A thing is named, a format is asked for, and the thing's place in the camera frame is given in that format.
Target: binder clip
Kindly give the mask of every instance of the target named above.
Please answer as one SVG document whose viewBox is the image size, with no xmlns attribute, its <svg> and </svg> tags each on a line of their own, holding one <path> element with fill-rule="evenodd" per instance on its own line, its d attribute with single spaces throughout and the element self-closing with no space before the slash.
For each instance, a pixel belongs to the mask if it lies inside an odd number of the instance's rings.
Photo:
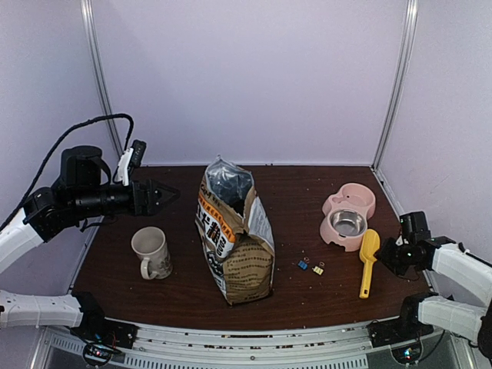
<svg viewBox="0 0 492 369">
<path fill-rule="evenodd" d="M 299 261 L 298 267 L 305 271 L 308 269 L 308 264 L 309 264 L 309 258 L 305 257 L 303 260 Z"/>
<path fill-rule="evenodd" d="M 322 275 L 324 272 L 324 262 L 320 261 L 320 264 L 317 267 L 313 268 L 313 272 Z"/>
</svg>

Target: stainless steel bowl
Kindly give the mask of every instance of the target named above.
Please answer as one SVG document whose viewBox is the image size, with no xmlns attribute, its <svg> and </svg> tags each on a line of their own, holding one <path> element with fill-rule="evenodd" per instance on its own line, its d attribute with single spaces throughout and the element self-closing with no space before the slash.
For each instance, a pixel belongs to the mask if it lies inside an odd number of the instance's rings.
<svg viewBox="0 0 492 369">
<path fill-rule="evenodd" d="M 342 237 L 355 237 L 363 234 L 367 222 L 362 215 L 352 210 L 339 210 L 330 216 L 331 226 Z"/>
</svg>

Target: robotic arm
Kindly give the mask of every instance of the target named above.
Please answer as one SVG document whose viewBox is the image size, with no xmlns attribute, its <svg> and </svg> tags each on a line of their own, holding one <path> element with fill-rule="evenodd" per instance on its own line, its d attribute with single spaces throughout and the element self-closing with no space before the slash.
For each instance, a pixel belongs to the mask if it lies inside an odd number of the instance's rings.
<svg viewBox="0 0 492 369">
<path fill-rule="evenodd" d="M 125 116 L 100 117 L 93 121 Z M 64 150 L 58 179 L 51 187 L 39 188 L 30 194 L 0 232 L 0 273 L 63 229 L 79 227 L 83 221 L 81 231 L 84 231 L 88 218 L 117 214 L 151 216 L 175 201 L 179 191 L 174 188 L 151 179 L 142 182 L 131 180 L 132 172 L 141 164 L 145 149 L 145 142 L 133 142 L 121 156 L 114 183 L 111 183 L 111 172 L 101 158 L 100 148 L 77 146 Z M 102 171 L 108 177 L 104 184 L 101 184 Z M 135 336 L 136 329 L 130 324 L 107 321 L 103 310 L 89 293 L 46 297 L 0 290 L 0 328 L 19 325 L 74 327 L 76 334 L 90 341 L 96 341 L 97 337 L 101 340 L 109 331 L 124 337 L 116 340 L 121 347 L 131 347 L 131 337 Z"/>
<path fill-rule="evenodd" d="M 410 266 L 442 274 L 477 296 L 483 306 L 450 301 L 434 293 L 410 296 L 393 327 L 391 323 L 370 325 L 373 344 L 392 341 L 395 336 L 412 338 L 435 325 L 478 343 L 480 352 L 492 357 L 492 266 L 461 243 L 432 238 L 424 212 L 405 214 L 400 220 L 400 237 L 388 238 L 376 253 L 377 259 L 397 276 L 405 275 Z"/>
</svg>

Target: mug handle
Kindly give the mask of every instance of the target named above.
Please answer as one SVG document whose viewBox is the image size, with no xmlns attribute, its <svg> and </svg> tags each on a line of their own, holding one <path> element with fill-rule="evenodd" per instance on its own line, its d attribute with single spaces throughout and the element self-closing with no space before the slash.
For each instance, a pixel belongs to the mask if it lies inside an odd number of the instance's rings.
<svg viewBox="0 0 492 369">
<path fill-rule="evenodd" d="M 151 259 L 149 258 L 144 258 L 144 260 L 141 261 L 141 264 L 140 264 L 140 273 L 141 273 L 141 277 L 144 278 L 144 279 L 154 279 L 155 277 L 157 277 L 157 272 L 153 271 L 152 273 L 148 273 L 148 262 L 150 261 Z"/>
</svg>

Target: bag label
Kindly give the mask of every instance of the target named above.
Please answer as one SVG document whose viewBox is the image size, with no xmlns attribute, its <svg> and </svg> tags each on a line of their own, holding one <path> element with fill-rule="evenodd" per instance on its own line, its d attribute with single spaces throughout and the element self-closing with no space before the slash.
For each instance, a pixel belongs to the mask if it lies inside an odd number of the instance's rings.
<svg viewBox="0 0 492 369">
<path fill-rule="evenodd" d="M 251 206 L 248 227 L 249 234 L 263 238 L 273 254 L 275 252 L 274 236 L 271 233 L 271 226 L 267 218 L 267 213 L 265 213 L 263 204 L 258 196 L 253 200 L 253 205 Z"/>
<path fill-rule="evenodd" d="M 202 194 L 198 196 L 197 217 L 203 224 L 204 237 L 215 246 L 215 256 L 217 259 L 225 259 L 234 247 L 236 236 L 221 213 Z"/>
</svg>

